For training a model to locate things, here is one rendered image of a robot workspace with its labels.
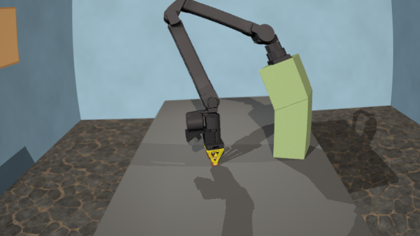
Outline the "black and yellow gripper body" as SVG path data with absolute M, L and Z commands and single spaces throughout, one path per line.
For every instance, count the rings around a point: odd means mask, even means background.
M 218 150 L 218 149 L 224 148 L 224 143 L 223 143 L 223 141 L 221 139 L 221 135 L 220 135 L 220 128 L 217 129 L 217 130 L 213 129 L 213 131 L 214 131 L 215 144 L 205 144 L 205 142 L 204 142 L 204 145 L 205 145 L 207 151 L 213 151 L 213 150 Z M 220 147 L 222 147 L 222 148 L 220 148 Z

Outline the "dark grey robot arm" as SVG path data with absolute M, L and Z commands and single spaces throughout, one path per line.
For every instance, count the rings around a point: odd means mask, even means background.
M 268 65 L 282 62 L 291 58 L 291 56 L 286 53 L 284 47 L 281 47 L 277 35 L 274 34 L 274 29 L 270 25 L 258 25 L 194 0 L 175 0 L 165 10 L 164 21 L 168 24 L 168 29 L 195 84 L 202 104 L 206 108 L 205 110 L 186 113 L 188 124 L 188 130 L 185 130 L 186 141 L 192 146 L 202 139 L 200 134 L 204 133 L 203 139 L 205 144 L 215 144 L 213 129 L 217 130 L 220 127 L 220 115 L 217 113 L 220 99 L 207 77 L 182 21 L 178 17 L 181 11 L 227 26 L 250 36 L 256 44 L 266 45 L 266 55 L 269 59 Z M 210 131 L 206 130 L 206 128 L 210 129 Z

